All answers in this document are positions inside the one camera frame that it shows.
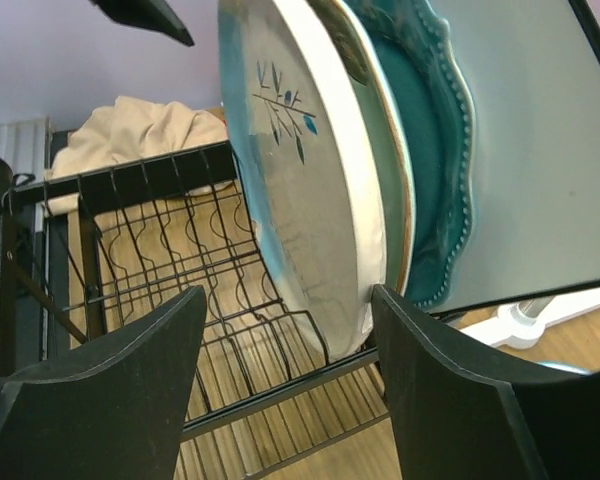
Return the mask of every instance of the wooden floor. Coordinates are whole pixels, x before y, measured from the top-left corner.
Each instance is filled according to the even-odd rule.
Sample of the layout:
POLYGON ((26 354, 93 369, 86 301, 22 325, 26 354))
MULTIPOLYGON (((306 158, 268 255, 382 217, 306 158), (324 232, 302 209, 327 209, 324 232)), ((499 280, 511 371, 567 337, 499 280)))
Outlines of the wooden floor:
MULTIPOLYGON (((155 213, 156 209, 167 208, 165 205, 148 205, 146 208, 155 213)), ((226 205, 226 207, 223 207, 227 209, 224 212, 226 218, 233 216, 234 219, 239 219, 241 215, 244 216, 244 211, 240 210, 242 208, 240 205, 229 201, 226 202, 226 205)), ((147 268, 143 267, 141 263, 149 259, 155 265, 169 264, 169 249, 179 252, 179 258, 176 259, 178 261, 175 262, 178 269, 191 271, 193 269, 192 264, 188 263, 198 261, 195 260, 198 250, 195 249, 199 249, 199 247, 193 245, 196 242, 187 243, 187 236, 182 235, 182 231, 188 231, 187 229, 191 228, 187 224, 189 219, 187 212, 183 209, 178 210, 179 213, 175 210, 172 213, 164 212, 167 212, 167 210, 164 210, 161 214, 162 224, 160 224, 160 216, 155 216, 149 222, 134 223, 130 229, 119 228, 119 226, 125 222, 133 223, 139 215, 146 216, 148 214, 146 212, 139 213, 137 209, 129 209, 126 213, 131 218, 125 219, 120 215, 113 214, 114 216, 112 216, 112 214, 108 214, 108 217, 98 219, 100 227, 108 229, 108 233, 103 237, 106 244, 105 250, 108 252, 106 255, 115 260, 113 269, 119 270, 119 276, 120 272, 124 271, 125 278, 123 281, 126 283, 122 285, 118 282, 118 287, 128 289, 134 285, 141 286, 143 282, 146 283, 146 276, 141 275, 141 273, 146 271, 147 268), (170 229, 173 230, 173 234, 169 234, 172 243, 167 249, 164 236, 160 234, 160 231, 170 229), (141 238, 142 241, 136 243, 142 250, 140 257, 145 260, 138 261, 139 255, 134 250, 136 247, 131 241, 131 236, 135 236, 137 239, 141 238), (178 239, 181 239, 186 245, 185 243, 175 244, 174 242, 178 242, 178 239)), ((204 238, 199 239, 197 243, 206 243, 209 246, 213 244, 212 237, 214 235, 217 237, 218 234, 217 231, 215 233, 205 231, 205 228, 207 230, 209 228, 213 229, 215 214, 213 211, 205 212, 204 208, 199 208, 198 212, 196 217, 198 232, 206 240, 204 238)), ((81 249, 78 222, 79 218, 76 213, 69 216, 70 249, 76 263, 80 264, 81 249)), ((232 230, 227 235, 231 235, 234 240, 240 240, 241 236, 244 236, 244 231, 240 229, 232 230)), ((106 263, 104 262, 106 260, 104 258, 105 254, 101 252, 101 255, 103 255, 101 264, 104 264, 106 263)), ((152 278, 156 278, 161 275, 160 269, 154 268, 150 274, 153 275, 152 278)), ((170 279, 162 282, 159 293, 155 291, 153 293, 147 291, 144 295, 138 293, 134 299, 132 297, 135 294, 130 292, 129 302, 127 302, 124 309, 111 308, 111 313, 108 316, 110 326, 114 328, 119 326, 122 320, 120 315, 130 315, 137 318, 149 311, 152 308, 151 298, 155 300, 153 303, 159 303, 168 296, 177 293, 179 281, 169 272, 165 271, 164 275, 166 275, 165 278, 170 275, 170 279)), ((244 276, 245 281, 253 280, 250 283, 250 285, 253 284, 253 287, 249 288, 255 288, 259 292, 258 295, 263 295, 261 290, 265 289, 265 286, 261 285, 259 281, 261 275, 253 273, 244 276)), ((109 283, 109 288, 113 289, 110 274, 103 274, 101 280, 104 283, 109 283)), ((184 276, 184 280, 188 283, 196 283, 197 281, 195 278, 189 279, 188 275, 184 276)), ((223 285, 221 280, 211 288, 215 288, 221 297, 218 308, 223 308, 225 313, 227 310, 234 311, 239 308, 235 300, 235 292, 237 291, 235 282, 223 285)), ((77 304, 82 301, 81 292, 79 280, 74 273, 70 278, 72 303, 77 304)), ((486 319, 491 313, 492 311, 486 310, 472 312, 463 319, 462 326, 486 319)), ((81 309, 72 312, 71 318, 76 324, 84 328, 84 317, 81 309)), ((253 326, 248 324, 250 321, 239 318, 232 323, 232 328, 239 330, 253 326)), ((286 329, 281 330, 281 335, 283 335, 285 341, 290 342, 289 345, 292 345, 289 348, 304 352, 298 356, 299 360, 293 367, 295 369, 294 374, 297 375, 303 370, 311 370, 312 365, 319 361, 319 359, 316 359, 315 352, 313 354, 309 352, 297 331, 293 331, 290 326, 284 328, 286 329)), ((223 335, 227 335, 226 330, 222 332, 216 327, 209 328, 205 332, 207 346, 201 351, 199 361, 202 375, 206 375, 207 384, 212 384, 211 402, 216 406, 228 404, 248 395, 244 388, 236 389, 236 387, 231 387, 230 382, 226 382, 227 378, 236 374, 235 372, 238 371, 240 365, 234 358, 237 356, 235 351, 232 353, 230 349, 227 350, 227 345, 223 342, 214 343, 218 338, 222 340, 223 335)), ((266 336, 259 337, 257 334, 255 336, 252 334, 249 338, 246 336, 240 337, 239 335, 234 336, 234 338, 243 352, 239 355, 242 358, 241 362, 246 365, 252 375, 255 375, 252 380, 257 388, 263 390, 283 380, 280 360, 272 354, 272 344, 264 341, 267 338, 266 336)), ((540 342, 530 350, 507 351, 533 361, 551 360, 591 370, 600 370, 600 310, 550 329, 540 342)), ((377 378, 375 378, 373 372, 361 370, 339 382, 332 382, 327 387, 322 387, 312 394, 305 394, 301 398, 285 402, 282 406, 272 407, 267 412, 259 416, 256 415, 250 420, 236 422, 231 426, 224 427, 221 431, 215 432, 213 435, 205 435, 196 442, 187 442, 183 444, 175 478, 228 480, 244 478, 246 473, 255 473, 276 463, 280 458, 289 457, 294 451, 310 448, 318 441, 354 428, 361 421, 373 420, 373 418, 377 418, 385 412, 376 388, 376 382, 377 378)), ((189 411, 190 417, 204 413, 201 398, 199 394, 196 396, 195 391, 194 388, 189 411)), ((321 450, 281 471, 277 471, 268 478, 304 477, 313 480, 399 479, 398 462, 389 420, 384 420, 361 433, 321 450)))

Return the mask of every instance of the black pointed object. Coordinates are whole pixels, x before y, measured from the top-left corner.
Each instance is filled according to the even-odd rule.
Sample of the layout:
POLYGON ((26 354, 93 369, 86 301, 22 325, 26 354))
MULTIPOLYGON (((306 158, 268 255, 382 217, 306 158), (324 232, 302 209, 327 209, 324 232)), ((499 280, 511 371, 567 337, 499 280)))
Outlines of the black pointed object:
POLYGON ((121 25, 163 33, 192 47, 184 23, 165 0, 91 0, 107 17, 121 25))

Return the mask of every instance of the white panel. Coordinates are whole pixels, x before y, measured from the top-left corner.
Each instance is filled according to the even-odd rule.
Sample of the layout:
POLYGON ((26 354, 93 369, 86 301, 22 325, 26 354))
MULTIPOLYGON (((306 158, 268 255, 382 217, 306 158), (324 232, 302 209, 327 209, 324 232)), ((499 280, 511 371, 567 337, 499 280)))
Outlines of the white panel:
POLYGON ((196 46, 113 23, 89 0, 0 0, 0 123, 79 127, 118 95, 220 103, 217 0, 168 0, 196 46))
POLYGON ((432 0, 475 101, 475 228, 440 310, 600 278, 600 66, 565 0, 432 0))

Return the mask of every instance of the metal rack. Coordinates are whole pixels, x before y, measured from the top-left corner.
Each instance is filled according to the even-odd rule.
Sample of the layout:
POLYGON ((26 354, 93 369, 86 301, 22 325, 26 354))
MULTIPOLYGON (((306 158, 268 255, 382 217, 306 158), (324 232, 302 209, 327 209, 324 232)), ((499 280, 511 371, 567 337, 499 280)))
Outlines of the metal rack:
POLYGON ((12 188, 0 202, 0 375, 18 365, 23 315, 40 322, 43 360, 60 327, 75 348, 187 286, 205 287, 179 478, 258 478, 388 416, 375 348, 330 363, 324 341, 316 351, 301 334, 300 316, 320 338, 271 281, 232 155, 219 143, 12 188), (19 218, 34 206, 48 213, 67 195, 78 211, 67 233, 47 229, 41 256, 18 234, 19 218), (53 275, 60 260, 67 272, 53 275))

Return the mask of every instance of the fabric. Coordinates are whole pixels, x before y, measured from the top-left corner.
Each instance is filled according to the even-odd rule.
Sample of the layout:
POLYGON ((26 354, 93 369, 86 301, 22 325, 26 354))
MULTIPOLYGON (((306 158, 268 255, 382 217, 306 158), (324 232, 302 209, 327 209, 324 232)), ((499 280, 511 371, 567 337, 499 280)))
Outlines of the fabric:
MULTIPOLYGON (((58 152, 46 176, 58 179, 226 139, 224 122, 210 112, 192 110, 179 102, 164 105, 121 96, 113 106, 96 108, 69 136, 67 147, 58 152)), ((191 193, 210 191, 203 187, 191 193)), ((49 207, 51 215, 71 212, 78 207, 78 197, 53 199, 49 207)))

